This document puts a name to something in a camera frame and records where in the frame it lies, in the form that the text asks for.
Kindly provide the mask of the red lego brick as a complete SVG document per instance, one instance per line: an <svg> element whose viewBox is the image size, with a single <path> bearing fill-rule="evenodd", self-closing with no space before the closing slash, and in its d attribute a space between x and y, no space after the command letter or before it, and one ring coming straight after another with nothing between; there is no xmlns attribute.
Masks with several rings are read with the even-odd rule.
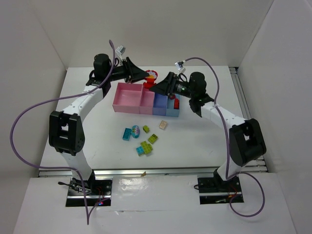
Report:
<svg viewBox="0 0 312 234"><path fill-rule="evenodd" d="M179 110L179 99L178 98L174 99L174 109Z"/></svg>

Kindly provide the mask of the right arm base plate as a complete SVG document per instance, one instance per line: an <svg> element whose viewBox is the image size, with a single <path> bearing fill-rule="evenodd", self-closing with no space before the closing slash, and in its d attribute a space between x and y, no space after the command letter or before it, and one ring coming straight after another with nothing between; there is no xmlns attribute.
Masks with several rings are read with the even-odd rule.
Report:
<svg viewBox="0 0 312 234"><path fill-rule="evenodd" d="M226 204L243 203L244 198L238 177L218 184L212 177L199 177L197 184L193 186L199 193L199 202L201 205L206 204Z"/></svg>

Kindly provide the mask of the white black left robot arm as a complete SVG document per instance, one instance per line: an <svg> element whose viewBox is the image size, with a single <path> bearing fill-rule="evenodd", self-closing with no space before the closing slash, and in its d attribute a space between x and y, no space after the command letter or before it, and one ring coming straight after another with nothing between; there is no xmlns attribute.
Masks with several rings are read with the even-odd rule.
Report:
<svg viewBox="0 0 312 234"><path fill-rule="evenodd" d="M127 83L135 83L149 76L129 58L122 60L120 65L117 62L117 58L109 58L107 54L96 55L94 68L81 96L65 109L53 111L49 116L49 145L63 156L71 168L74 185L89 190L94 187L95 173L83 153L83 121L107 95L112 81L123 79Z"/></svg>

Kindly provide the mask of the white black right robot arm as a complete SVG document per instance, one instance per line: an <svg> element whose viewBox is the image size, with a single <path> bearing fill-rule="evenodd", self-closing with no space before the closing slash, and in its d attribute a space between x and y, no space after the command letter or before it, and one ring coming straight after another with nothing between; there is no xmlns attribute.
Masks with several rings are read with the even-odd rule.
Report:
<svg viewBox="0 0 312 234"><path fill-rule="evenodd" d="M180 95L189 98L191 110L225 131L226 162L214 171L210 185L216 189L233 180L246 164L267 151L259 122L239 117L217 104L206 91L207 83L201 72L193 72L188 81L180 81L170 72L149 90L163 96Z"/></svg>

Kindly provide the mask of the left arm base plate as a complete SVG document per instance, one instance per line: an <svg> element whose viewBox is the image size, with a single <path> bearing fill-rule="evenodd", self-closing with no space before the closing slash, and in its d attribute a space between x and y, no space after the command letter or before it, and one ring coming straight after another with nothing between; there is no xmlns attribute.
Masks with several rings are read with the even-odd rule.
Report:
<svg viewBox="0 0 312 234"><path fill-rule="evenodd" d="M59 181L58 185L66 186L68 188L66 207L83 207L84 198L82 187L75 184L74 180L64 183ZM88 207L97 206L105 207L111 206L111 194L112 194L112 179L95 180L93 187L86 188L86 200Z"/></svg>

